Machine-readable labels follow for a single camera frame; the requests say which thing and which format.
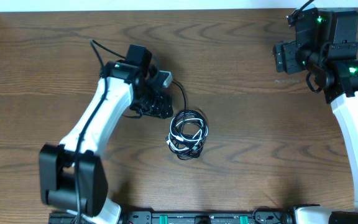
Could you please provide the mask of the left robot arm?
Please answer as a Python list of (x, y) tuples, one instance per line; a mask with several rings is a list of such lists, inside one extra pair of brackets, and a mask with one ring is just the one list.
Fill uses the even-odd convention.
[(125, 110), (135, 111), (137, 118), (173, 115), (172, 99), (164, 91), (172, 74), (152, 60), (146, 47), (130, 45), (118, 61), (101, 63), (98, 87), (79, 122), (58, 145), (40, 150), (40, 198), (72, 214), (72, 223), (119, 221), (121, 207), (108, 198), (101, 157)]

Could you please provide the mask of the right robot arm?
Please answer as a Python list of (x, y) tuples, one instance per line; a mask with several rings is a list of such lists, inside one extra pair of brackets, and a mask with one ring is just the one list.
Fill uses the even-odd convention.
[(318, 9), (311, 1), (287, 16), (296, 39), (273, 46), (276, 70), (306, 71), (313, 93), (323, 92), (346, 146), (354, 186), (354, 211), (320, 205), (295, 205), (281, 223), (358, 223), (358, 12), (346, 8)]

